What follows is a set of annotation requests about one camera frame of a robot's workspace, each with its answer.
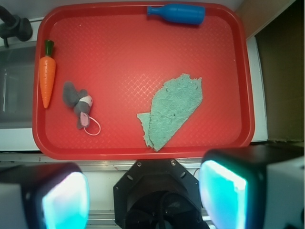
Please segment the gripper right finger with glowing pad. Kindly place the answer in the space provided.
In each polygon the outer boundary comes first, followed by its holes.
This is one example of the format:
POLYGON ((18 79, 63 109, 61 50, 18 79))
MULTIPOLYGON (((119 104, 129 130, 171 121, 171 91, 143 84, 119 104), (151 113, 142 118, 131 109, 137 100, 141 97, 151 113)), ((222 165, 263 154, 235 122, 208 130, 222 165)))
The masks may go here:
POLYGON ((218 229, 302 229, 305 150, 292 145, 209 150, 199 169, 199 190, 218 229))

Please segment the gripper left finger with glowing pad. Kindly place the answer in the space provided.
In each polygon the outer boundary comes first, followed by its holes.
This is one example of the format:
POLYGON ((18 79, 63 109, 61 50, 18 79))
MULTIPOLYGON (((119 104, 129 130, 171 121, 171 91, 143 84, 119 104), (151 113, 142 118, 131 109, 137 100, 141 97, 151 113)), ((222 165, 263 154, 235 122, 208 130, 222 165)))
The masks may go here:
POLYGON ((84 229, 89 210, 88 180, 75 163, 0 170, 2 229, 84 229))

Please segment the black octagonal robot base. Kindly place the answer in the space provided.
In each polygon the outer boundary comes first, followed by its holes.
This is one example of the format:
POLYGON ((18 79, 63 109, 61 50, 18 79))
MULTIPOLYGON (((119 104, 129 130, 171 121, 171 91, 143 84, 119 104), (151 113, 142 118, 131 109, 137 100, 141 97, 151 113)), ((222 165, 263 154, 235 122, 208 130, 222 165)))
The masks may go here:
POLYGON ((199 181, 175 159, 137 160, 113 187, 122 229, 207 229, 199 181))

